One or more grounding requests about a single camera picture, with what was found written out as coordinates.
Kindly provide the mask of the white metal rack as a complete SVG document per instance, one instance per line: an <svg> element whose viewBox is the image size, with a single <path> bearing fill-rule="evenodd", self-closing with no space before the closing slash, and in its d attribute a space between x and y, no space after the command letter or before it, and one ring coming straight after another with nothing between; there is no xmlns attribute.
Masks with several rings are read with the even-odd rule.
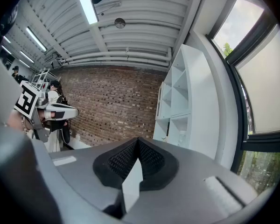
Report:
<svg viewBox="0 0 280 224"><path fill-rule="evenodd" d="M32 79L32 85L41 91L45 92L49 90L51 81L55 80L56 77L50 72L50 69L43 69L39 73L35 74Z"/></svg>

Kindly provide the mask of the white shelf unit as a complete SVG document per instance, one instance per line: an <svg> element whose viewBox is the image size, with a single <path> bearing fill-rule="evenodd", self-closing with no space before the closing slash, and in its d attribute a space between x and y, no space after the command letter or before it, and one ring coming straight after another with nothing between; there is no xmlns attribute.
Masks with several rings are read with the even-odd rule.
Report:
<svg viewBox="0 0 280 224"><path fill-rule="evenodd" d="M182 45L163 81L162 118L155 120L153 139L215 158L219 137L217 91L202 51Z"/></svg>

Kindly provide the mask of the clear glass jar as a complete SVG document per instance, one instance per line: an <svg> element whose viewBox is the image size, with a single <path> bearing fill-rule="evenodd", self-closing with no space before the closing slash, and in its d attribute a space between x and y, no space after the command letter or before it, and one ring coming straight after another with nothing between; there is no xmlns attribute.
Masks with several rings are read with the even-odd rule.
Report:
<svg viewBox="0 0 280 224"><path fill-rule="evenodd" d="M184 147L186 142L186 131L181 130L179 133L178 146Z"/></svg>

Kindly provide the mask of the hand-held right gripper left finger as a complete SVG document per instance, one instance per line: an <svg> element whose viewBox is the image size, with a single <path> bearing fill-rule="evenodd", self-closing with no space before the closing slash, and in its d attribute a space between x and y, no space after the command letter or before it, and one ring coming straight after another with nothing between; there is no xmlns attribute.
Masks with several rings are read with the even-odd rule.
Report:
<svg viewBox="0 0 280 224"><path fill-rule="evenodd" d="M136 160L132 165L120 189L104 186L92 167L97 156L117 146L119 142L49 155L62 177L84 200L104 213L122 219L140 195L140 161Z"/></svg>

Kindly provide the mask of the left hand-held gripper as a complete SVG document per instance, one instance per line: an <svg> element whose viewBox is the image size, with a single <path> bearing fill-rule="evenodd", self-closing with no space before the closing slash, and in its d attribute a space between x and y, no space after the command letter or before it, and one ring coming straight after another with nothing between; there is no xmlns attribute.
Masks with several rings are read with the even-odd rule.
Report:
<svg viewBox="0 0 280 224"><path fill-rule="evenodd" d="M23 130L28 131L26 124L32 127L36 139L47 142L50 130L42 125L38 110L42 109L48 114L46 120L67 120L79 115L75 107L60 103L49 104L48 95L28 81L21 81L22 93L14 106L21 114Z"/></svg>

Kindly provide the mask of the white ceiling pipes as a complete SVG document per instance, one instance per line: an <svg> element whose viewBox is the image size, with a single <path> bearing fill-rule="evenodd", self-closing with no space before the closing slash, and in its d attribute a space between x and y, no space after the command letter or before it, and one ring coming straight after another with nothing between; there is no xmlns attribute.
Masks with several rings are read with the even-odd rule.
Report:
<svg viewBox="0 0 280 224"><path fill-rule="evenodd" d="M172 60L171 48L168 48L167 55L155 55L145 52L132 52L128 49L126 51L111 51L111 52L97 52L89 53L70 58L59 60L62 65L74 65L78 63L88 62L107 62L107 61L123 61L123 62L135 62L146 63L151 65L157 65L161 67L168 67Z"/></svg>

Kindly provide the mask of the long ceiling light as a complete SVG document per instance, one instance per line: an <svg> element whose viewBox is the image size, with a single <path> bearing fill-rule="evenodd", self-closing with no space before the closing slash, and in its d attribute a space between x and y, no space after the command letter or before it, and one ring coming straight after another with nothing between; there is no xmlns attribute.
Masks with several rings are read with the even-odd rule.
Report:
<svg viewBox="0 0 280 224"><path fill-rule="evenodd" d="M44 46L44 44L38 39L38 37L33 33L33 31L30 29L30 27L26 27L26 32L29 34L29 36L37 43L37 45L42 49L42 51L46 52L47 48Z"/></svg>
<svg viewBox="0 0 280 224"><path fill-rule="evenodd" d="M89 25L97 23L98 18L91 0L79 0Z"/></svg>

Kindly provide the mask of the round ceiling fixture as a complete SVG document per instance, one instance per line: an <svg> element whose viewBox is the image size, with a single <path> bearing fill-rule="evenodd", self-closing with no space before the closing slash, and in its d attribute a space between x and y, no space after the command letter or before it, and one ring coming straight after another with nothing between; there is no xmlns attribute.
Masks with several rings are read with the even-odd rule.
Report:
<svg viewBox="0 0 280 224"><path fill-rule="evenodd" d="M126 26L126 21L122 18L117 18L114 21L114 25L118 29L123 29Z"/></svg>

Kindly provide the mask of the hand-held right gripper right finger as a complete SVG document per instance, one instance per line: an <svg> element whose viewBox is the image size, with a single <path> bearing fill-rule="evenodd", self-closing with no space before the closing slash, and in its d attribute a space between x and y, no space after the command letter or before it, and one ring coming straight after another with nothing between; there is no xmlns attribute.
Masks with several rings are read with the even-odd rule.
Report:
<svg viewBox="0 0 280 224"><path fill-rule="evenodd" d="M124 216L129 224L247 224L256 191L241 177L210 157L157 140L154 145L179 162L165 188L142 191Z"/></svg>

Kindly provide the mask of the person's left forearm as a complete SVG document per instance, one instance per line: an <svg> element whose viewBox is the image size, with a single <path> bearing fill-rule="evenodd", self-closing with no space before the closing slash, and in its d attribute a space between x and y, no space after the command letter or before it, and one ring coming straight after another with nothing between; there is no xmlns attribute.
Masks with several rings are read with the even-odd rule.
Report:
<svg viewBox="0 0 280 224"><path fill-rule="evenodd" d="M17 110L11 111L6 125L23 133L33 130L29 120Z"/></svg>

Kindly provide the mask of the white arched cabinet door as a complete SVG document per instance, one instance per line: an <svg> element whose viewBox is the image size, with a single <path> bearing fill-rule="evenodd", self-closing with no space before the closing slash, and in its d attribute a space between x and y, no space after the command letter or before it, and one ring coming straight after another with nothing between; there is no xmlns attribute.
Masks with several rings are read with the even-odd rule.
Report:
<svg viewBox="0 0 280 224"><path fill-rule="evenodd" d="M162 82L159 91L158 91L158 99L157 99L157 108L155 114L155 120L159 120L162 118L162 108L163 108L163 86L164 83Z"/></svg>

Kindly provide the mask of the dark framed window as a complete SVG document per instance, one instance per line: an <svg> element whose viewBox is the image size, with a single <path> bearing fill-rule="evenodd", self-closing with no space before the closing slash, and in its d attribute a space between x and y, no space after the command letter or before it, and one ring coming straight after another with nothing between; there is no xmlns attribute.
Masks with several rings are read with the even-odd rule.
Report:
<svg viewBox="0 0 280 224"><path fill-rule="evenodd" d="M207 38L235 86L240 142L231 169L262 193L280 180L280 25L263 0L225 0Z"/></svg>

